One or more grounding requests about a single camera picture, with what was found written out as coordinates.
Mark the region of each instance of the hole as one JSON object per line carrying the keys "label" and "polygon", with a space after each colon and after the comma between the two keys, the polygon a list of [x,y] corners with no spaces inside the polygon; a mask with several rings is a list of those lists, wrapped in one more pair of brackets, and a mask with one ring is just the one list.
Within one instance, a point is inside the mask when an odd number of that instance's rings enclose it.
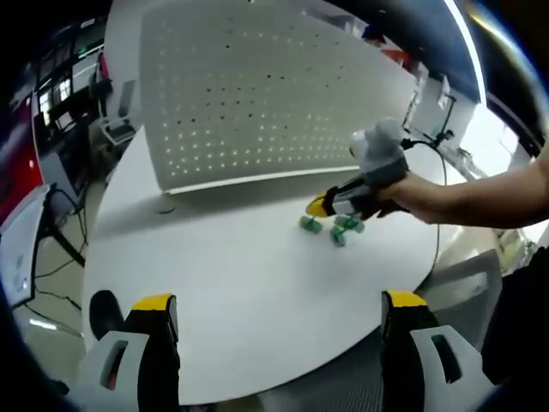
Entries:
{"label": "hole", "polygon": [[446,383],[453,384],[462,377],[462,370],[457,362],[454,351],[444,335],[435,335],[431,339],[442,363]]}

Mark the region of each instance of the perforated white panel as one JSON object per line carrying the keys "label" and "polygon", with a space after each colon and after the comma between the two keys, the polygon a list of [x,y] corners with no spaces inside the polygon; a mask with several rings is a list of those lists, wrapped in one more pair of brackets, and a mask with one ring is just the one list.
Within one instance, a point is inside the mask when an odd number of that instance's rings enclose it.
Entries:
{"label": "perforated white panel", "polygon": [[142,108],[164,191],[354,166],[350,135],[404,118],[414,80],[378,49],[280,6],[171,3],[143,17]]}

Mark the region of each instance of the white round table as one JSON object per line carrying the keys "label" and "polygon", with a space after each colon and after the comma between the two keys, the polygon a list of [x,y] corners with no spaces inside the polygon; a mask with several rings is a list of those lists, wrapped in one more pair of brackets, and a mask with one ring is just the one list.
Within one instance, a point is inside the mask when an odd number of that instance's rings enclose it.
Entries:
{"label": "white round table", "polygon": [[[410,168],[443,182],[437,154],[418,146]],[[449,183],[464,178],[448,166]],[[124,316],[140,298],[177,296],[181,404],[264,391],[334,359],[379,326],[381,292],[414,290],[429,272],[437,229],[393,214],[335,247],[330,221],[318,235],[297,225],[320,191],[356,172],[271,179],[162,195],[144,129],[103,197],[84,276],[88,303],[100,289]],[[441,231],[441,247],[455,227]]]}

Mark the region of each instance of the human hand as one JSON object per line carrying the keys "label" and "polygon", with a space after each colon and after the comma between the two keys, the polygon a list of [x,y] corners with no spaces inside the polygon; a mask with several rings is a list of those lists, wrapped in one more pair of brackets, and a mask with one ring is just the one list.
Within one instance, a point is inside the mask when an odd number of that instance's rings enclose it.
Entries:
{"label": "human hand", "polygon": [[[380,191],[378,198],[381,201],[394,201],[429,224],[444,222],[449,213],[450,199],[444,186],[436,185],[411,172],[400,182]],[[384,217],[393,211],[397,209],[382,209],[378,217]]]}

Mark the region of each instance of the monitor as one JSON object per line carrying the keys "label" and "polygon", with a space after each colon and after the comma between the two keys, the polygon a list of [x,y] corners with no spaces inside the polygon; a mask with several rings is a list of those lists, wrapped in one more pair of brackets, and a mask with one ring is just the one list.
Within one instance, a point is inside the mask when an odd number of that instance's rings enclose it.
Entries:
{"label": "monitor", "polygon": [[39,208],[24,206],[42,193],[44,184],[34,146],[30,96],[11,112],[7,130],[0,134],[0,280],[10,304],[17,306],[33,298],[35,259],[30,251],[36,246],[33,230]]}

